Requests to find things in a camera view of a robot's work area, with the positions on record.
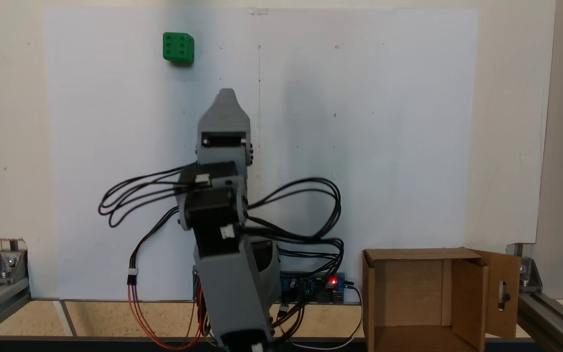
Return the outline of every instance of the small hole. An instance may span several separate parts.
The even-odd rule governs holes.
[[[505,310],[505,303],[509,302],[512,298],[510,294],[507,293],[507,284],[505,281],[499,281],[498,283],[498,309],[500,311]]]

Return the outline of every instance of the circuit board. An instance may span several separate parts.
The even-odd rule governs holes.
[[[296,303],[299,297],[307,299],[306,303],[316,305],[342,305],[345,302],[345,274],[338,272],[333,279],[326,280],[325,274],[315,274],[299,278],[304,274],[300,271],[281,272],[281,297],[279,303]],[[199,274],[193,268],[193,300],[197,301],[196,286]]]

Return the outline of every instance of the orange wire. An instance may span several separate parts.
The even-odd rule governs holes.
[[[172,351],[181,351],[181,350],[185,350],[187,348],[192,347],[198,340],[199,337],[201,337],[201,324],[203,323],[203,321],[201,321],[201,319],[199,320],[199,327],[197,329],[197,333],[195,334],[194,339],[192,339],[190,341],[190,343],[188,343],[186,346],[180,346],[180,347],[175,347],[175,346],[169,346],[166,345],[165,343],[163,343],[158,336],[156,336],[156,334],[154,334],[154,332],[151,330],[151,328],[148,329],[147,326],[145,326],[145,324],[143,324],[143,319],[141,318],[142,315],[142,310],[139,312],[140,310],[140,305],[138,302],[138,295],[136,294],[136,291],[134,290],[133,286],[129,286],[128,285],[128,302],[130,304],[130,310],[132,312],[132,315],[134,315],[134,318],[136,319],[136,322],[138,323],[138,325],[140,325],[140,327],[143,329],[143,331],[145,332],[145,334],[153,341],[155,342],[157,345],[164,347],[168,350],[172,350]],[[199,286],[199,302],[201,301],[201,287]],[[192,314],[191,314],[191,318],[190,318],[190,325],[188,326],[188,332],[186,333],[186,338],[188,338],[188,334],[190,333],[190,326],[192,325]]]

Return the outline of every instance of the red wire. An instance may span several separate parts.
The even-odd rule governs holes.
[[[201,286],[199,286],[197,288],[198,291],[198,298],[199,298],[199,302],[201,302]],[[188,343],[185,346],[169,346],[166,345],[165,343],[163,343],[158,336],[156,336],[156,334],[151,330],[150,326],[143,324],[143,319],[144,317],[142,316],[143,312],[142,310],[140,310],[140,303],[138,301],[138,294],[136,294],[136,290],[134,290],[134,286],[130,286],[128,285],[128,302],[130,304],[130,310],[132,312],[132,315],[134,315],[134,318],[136,319],[136,322],[138,323],[138,325],[140,325],[140,327],[142,328],[143,332],[145,332],[145,334],[153,341],[155,342],[157,345],[164,347],[168,350],[172,350],[172,351],[181,351],[181,350],[186,350],[192,346],[195,345],[195,343],[197,343],[197,341],[199,340],[199,337],[201,336],[201,325],[203,324],[203,321],[201,318],[199,318],[199,328],[197,329],[197,333],[195,334],[195,337],[190,341],[190,343]],[[193,310],[191,312],[191,316],[190,316],[190,323],[188,325],[188,332],[186,333],[186,338],[188,338],[188,334],[190,334],[190,329],[192,327],[192,323],[193,323],[193,313],[195,310],[195,306],[193,303]],[[199,316],[201,315],[201,306],[199,306],[199,309],[197,311],[199,314]]]

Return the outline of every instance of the white backdrop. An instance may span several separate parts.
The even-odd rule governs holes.
[[[124,178],[191,162],[221,87],[252,119],[251,201],[306,176],[338,184],[330,236],[346,243],[351,280],[367,247],[463,245],[476,11],[58,8],[44,19],[61,298],[125,299],[131,251],[174,200],[113,230],[98,200]],[[193,67],[162,59],[164,31],[195,38]],[[262,216],[310,233],[325,201]],[[189,299],[193,247],[176,221],[157,234],[139,254],[141,298]]]
[[[365,247],[535,240],[553,0],[261,16],[45,4],[90,2],[0,2],[0,239],[27,242],[33,296],[125,297],[127,257],[169,204],[109,230],[96,202],[127,176],[193,160],[196,119],[221,87],[237,90],[260,143],[251,199],[300,176],[340,185],[332,236],[346,239],[352,278]],[[159,52],[159,33],[182,30],[197,40],[193,69]],[[306,229],[320,202],[259,215]],[[192,243],[168,227],[141,252],[143,299],[190,297]]]

